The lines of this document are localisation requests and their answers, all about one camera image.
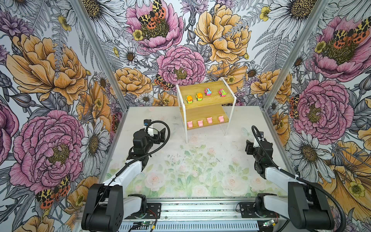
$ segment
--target flower bud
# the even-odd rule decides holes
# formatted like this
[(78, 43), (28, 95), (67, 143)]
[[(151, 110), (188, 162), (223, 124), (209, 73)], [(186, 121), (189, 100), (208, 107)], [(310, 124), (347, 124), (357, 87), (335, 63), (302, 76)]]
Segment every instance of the flower bud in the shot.
[(10, 97), (23, 108), (36, 106), (36, 102), (28, 94), (16, 94)]

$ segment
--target yellow toy car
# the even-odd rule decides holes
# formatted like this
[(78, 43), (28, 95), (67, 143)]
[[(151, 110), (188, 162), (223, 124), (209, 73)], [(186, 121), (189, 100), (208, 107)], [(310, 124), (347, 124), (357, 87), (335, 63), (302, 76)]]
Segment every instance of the yellow toy car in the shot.
[(191, 104), (193, 102), (193, 98), (191, 95), (187, 95), (186, 99), (187, 99), (188, 104)]
[(202, 93), (196, 93), (196, 99), (202, 101)]

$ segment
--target black cable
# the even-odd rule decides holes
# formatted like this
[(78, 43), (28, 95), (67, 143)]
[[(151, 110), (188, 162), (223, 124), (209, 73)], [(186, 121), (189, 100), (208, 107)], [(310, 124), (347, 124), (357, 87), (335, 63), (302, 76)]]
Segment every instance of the black cable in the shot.
[[(260, 148), (263, 150), (263, 152), (265, 153), (265, 156), (269, 159), (270, 162), (272, 162), (272, 164), (281, 172), (285, 173), (286, 175), (292, 177), (292, 178), (295, 178), (295, 175), (285, 171), (285, 170), (282, 170), (272, 159), (272, 157), (270, 157), (268, 155), (268, 153), (266, 152), (266, 150), (264, 149), (264, 147), (262, 146), (262, 143), (260, 142), (256, 132), (259, 134), (259, 137), (262, 138), (262, 135), (260, 133), (260, 131), (258, 130), (258, 128), (256, 128), (256, 126), (252, 126), (251, 127), (251, 130), (253, 131), (253, 134), (254, 134), (254, 137), (255, 139), (257, 140)], [(339, 210), (339, 214), (340, 214), (340, 225), (339, 227), (334, 231), (334, 232), (343, 232), (345, 230), (345, 227), (346, 227), (346, 218), (345, 218), (345, 212), (343, 210), (343, 208), (341, 207), (341, 205), (339, 204), (339, 202), (331, 195), (329, 194), (327, 191), (325, 191), (324, 189), (322, 188), (319, 188), (317, 187), (316, 185), (313, 185), (311, 182), (307, 181), (307, 180), (304, 180), (303, 178), (299, 178), (299, 177), (296, 177), (295, 179), (297, 179), (298, 181), (300, 182), (303, 182), (317, 190), (319, 190), (320, 192), (322, 192), (324, 195), (326, 195), (328, 198), (330, 198), (330, 200), (335, 204), (336, 208)], [(310, 229), (309, 231), (311, 232), (318, 232), (316, 230), (313, 230), (313, 229)]]
[(276, 232), (281, 232), (283, 231), (283, 229), (287, 226), (287, 224), (289, 224), (290, 220), (286, 220), (285, 223), (281, 226), (281, 228), (279, 228)]

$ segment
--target pink peony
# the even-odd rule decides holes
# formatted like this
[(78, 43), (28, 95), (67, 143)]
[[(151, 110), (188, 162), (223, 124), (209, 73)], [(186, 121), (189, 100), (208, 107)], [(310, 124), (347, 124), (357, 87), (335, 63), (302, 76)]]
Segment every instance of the pink peony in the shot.
[[(138, 43), (142, 50), (138, 50), (139, 53), (143, 53), (143, 55), (148, 55), (150, 53), (154, 53), (158, 50), (166, 50), (170, 48), (172, 45), (177, 45), (182, 40), (183, 36), (183, 28), (184, 22), (183, 18), (179, 17), (177, 13), (174, 12), (173, 6), (170, 4), (167, 6), (165, 1), (162, 1), (162, 7), (166, 10), (166, 16), (164, 24), (162, 25), (162, 29), (158, 30), (158, 28), (151, 29), (152, 32), (156, 32), (158, 36), (151, 37), (147, 39), (144, 34), (143, 38), (137, 39)], [(126, 19), (127, 24), (127, 31), (129, 33), (134, 33), (136, 30), (140, 30), (142, 32), (142, 25), (139, 22), (138, 18), (145, 14), (150, 14), (152, 11), (152, 3), (149, 7), (143, 5), (142, 8), (139, 8), (138, 5), (135, 5), (135, 8), (129, 7), (126, 10)]]
[(12, 146), (12, 137), (18, 127), (17, 116), (7, 105), (0, 102), (0, 165), (8, 157)]
[(26, 122), (14, 140), (17, 163), (10, 170), (10, 182), (38, 193), (54, 188), (67, 175), (74, 181), (82, 169), (84, 135), (80, 122), (61, 110)]
[(354, 112), (348, 103), (345, 86), (335, 80), (312, 80), (299, 95), (299, 119), (294, 119), (294, 127), (298, 133), (317, 137), (320, 144), (334, 143), (352, 124)]
[(178, 85), (192, 85), (205, 78), (204, 59), (198, 52), (184, 46), (171, 47), (157, 58), (158, 74), (164, 81)]
[(322, 30), (322, 35), (317, 37), (317, 47), (314, 57), (310, 61), (308, 68), (316, 73), (321, 73), (324, 77), (338, 79), (341, 82), (353, 80), (356, 76), (363, 73), (371, 65), (371, 36), (368, 36), (359, 44), (347, 43), (342, 48), (334, 48), (334, 31), (356, 28), (361, 21), (356, 23), (353, 19), (348, 22), (335, 17), (327, 27)]

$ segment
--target white daisy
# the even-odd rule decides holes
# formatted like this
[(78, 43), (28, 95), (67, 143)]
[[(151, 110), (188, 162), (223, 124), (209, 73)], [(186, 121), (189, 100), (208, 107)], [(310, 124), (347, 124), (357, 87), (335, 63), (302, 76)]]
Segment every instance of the white daisy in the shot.
[(342, 7), (338, 15), (347, 16), (347, 21), (354, 17), (353, 22), (358, 22), (371, 16), (370, 0), (340, 0), (338, 6)]
[(21, 16), (32, 16), (37, 13), (39, 6), (37, 0), (2, 0), (5, 7), (12, 10), (13, 13)]
[(99, 176), (106, 157), (106, 150), (109, 145), (109, 133), (104, 127), (103, 120), (97, 119), (95, 128), (88, 123), (88, 136), (81, 140), (81, 157), (83, 161), (82, 173), (84, 176)]
[(134, 65), (138, 61), (137, 51), (133, 47), (122, 49), (119, 57), (127, 65)]
[(294, 64), (292, 65), (292, 70), (299, 70), (301, 66), (303, 66), (304, 61), (308, 58), (308, 55), (305, 54), (303, 51), (300, 52), (300, 55), (295, 60)]
[(272, 11), (267, 15), (274, 19), (268, 30), (275, 30), (274, 36), (282, 33), (282, 38), (288, 37), (294, 41), (305, 27), (306, 20), (317, 0), (273, 0), (269, 6)]
[(126, 0), (126, 5), (128, 5), (128, 7), (132, 7), (137, 4), (139, 8), (142, 8), (143, 3), (146, 6), (150, 6), (150, 0)]
[(278, 109), (279, 109), (279, 103), (276, 99), (273, 99), (272, 102), (269, 104), (268, 114), (269, 115), (277, 114)]
[[(82, 36), (82, 28), (72, 9), (71, 1), (57, 0), (56, 4), (61, 9), (63, 17), (67, 18), (67, 24), (74, 26), (79, 37)], [(89, 18), (93, 22), (98, 37), (106, 42), (108, 39), (119, 38), (116, 30), (122, 30), (120, 24), (125, 21), (125, 2), (121, 0), (82, 0)]]
[(154, 99), (150, 94), (142, 94), (138, 97), (138, 101), (145, 106), (151, 106)]
[(263, 69), (259, 65), (249, 65), (246, 70), (247, 79), (258, 77), (262, 72)]
[(330, 160), (332, 155), (318, 148), (319, 142), (316, 137), (312, 138), (312, 135), (305, 134), (304, 131), (301, 134), (293, 132), (287, 144), (289, 158), (294, 166), (298, 166), (302, 178), (310, 182), (323, 183), (318, 171), (328, 183), (331, 183), (331, 178), (335, 178), (334, 172), (324, 162)]

